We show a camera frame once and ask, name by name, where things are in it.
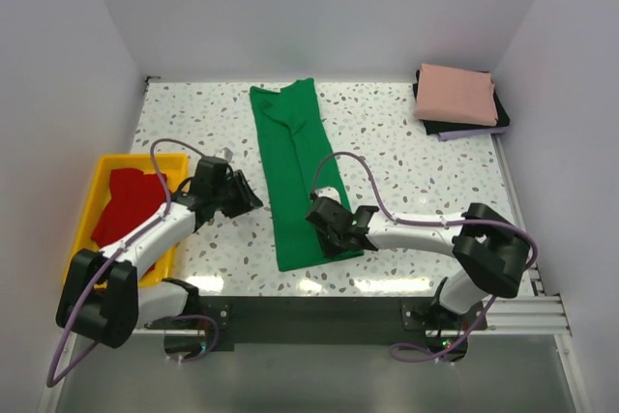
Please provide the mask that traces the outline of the green t-shirt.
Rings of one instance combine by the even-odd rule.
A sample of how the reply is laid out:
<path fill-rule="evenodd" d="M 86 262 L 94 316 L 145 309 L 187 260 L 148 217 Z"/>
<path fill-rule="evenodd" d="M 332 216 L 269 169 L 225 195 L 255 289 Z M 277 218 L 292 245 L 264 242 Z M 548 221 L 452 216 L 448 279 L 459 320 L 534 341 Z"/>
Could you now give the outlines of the green t-shirt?
<path fill-rule="evenodd" d="M 314 80 L 272 91 L 252 86 L 251 110 L 266 178 L 278 268 L 281 272 L 329 263 L 305 220 L 319 164 L 333 153 L 324 130 Z"/>

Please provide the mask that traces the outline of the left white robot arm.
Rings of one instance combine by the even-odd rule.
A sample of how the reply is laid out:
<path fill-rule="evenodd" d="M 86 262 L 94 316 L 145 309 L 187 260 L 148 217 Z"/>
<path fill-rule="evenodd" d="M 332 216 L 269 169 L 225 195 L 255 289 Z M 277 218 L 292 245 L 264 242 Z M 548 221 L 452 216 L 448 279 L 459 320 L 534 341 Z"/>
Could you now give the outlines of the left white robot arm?
<path fill-rule="evenodd" d="M 234 219 L 261 208 L 244 173 L 221 158 L 198 161 L 193 176 L 145 222 L 97 251 L 72 258 L 55 321 L 65 333 L 118 348 L 141 325 L 168 318 L 179 328 L 199 319 L 195 286 L 164 278 L 142 288 L 140 280 L 171 247 L 208 223 L 216 213 Z"/>

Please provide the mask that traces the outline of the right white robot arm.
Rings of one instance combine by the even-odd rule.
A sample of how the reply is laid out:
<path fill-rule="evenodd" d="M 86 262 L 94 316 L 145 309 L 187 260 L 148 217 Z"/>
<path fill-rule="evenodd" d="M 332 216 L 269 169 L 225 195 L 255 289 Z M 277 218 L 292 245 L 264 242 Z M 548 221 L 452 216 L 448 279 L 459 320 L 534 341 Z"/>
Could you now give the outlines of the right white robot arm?
<path fill-rule="evenodd" d="M 327 258 L 349 251 L 396 249 L 455 259 L 460 270 L 441 281 L 427 310 L 444 329 L 454 328 L 486 297 L 516 297 L 537 253 L 533 239 L 483 203 L 446 217 L 397 216 L 377 206 L 351 212 L 329 196 L 317 196 L 306 221 Z"/>

